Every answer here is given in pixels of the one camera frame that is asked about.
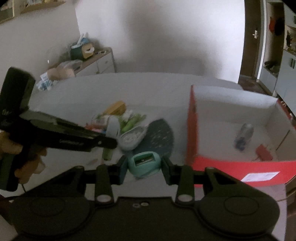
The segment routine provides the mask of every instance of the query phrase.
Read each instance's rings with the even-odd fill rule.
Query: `white label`
[[[246,175],[242,182],[262,182],[269,181],[274,178],[279,172],[260,172],[260,173],[249,173]]]

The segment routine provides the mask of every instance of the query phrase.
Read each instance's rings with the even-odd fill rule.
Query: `yellow object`
[[[104,112],[103,115],[122,115],[126,111],[126,104],[120,100],[109,106]]]

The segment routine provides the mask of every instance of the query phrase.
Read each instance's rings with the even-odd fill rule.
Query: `metal bolt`
[[[182,194],[178,196],[178,199],[181,202],[190,202],[192,201],[193,197],[188,194]]]
[[[110,202],[111,201],[111,197],[109,195],[105,195],[105,194],[102,194],[102,195],[99,195],[97,196],[96,200],[98,202]]]
[[[149,206],[149,203],[148,202],[141,202],[141,206],[147,207],[147,206]]]
[[[139,203],[134,203],[134,204],[133,204],[133,207],[134,207],[134,208],[140,208],[141,205],[140,205]]]

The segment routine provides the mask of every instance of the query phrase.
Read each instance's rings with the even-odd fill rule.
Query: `hand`
[[[0,157],[4,153],[17,155],[20,154],[21,151],[22,145],[10,140],[9,133],[5,131],[0,133]],[[27,161],[25,165],[22,166],[22,168],[15,170],[15,176],[19,178],[20,184],[27,183],[32,174],[39,174],[44,170],[45,164],[41,160],[41,156],[46,156],[46,154],[47,150],[44,148],[39,153],[37,153],[33,160]]]

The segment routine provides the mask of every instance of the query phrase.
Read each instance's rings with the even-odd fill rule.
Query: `black handheld device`
[[[44,147],[91,151],[94,147],[114,149],[117,141],[104,134],[86,130],[75,123],[29,110],[35,79],[31,74],[9,68],[0,93],[0,130],[23,145],[19,155],[4,154],[0,160],[0,189],[15,191],[14,171],[34,159]]]

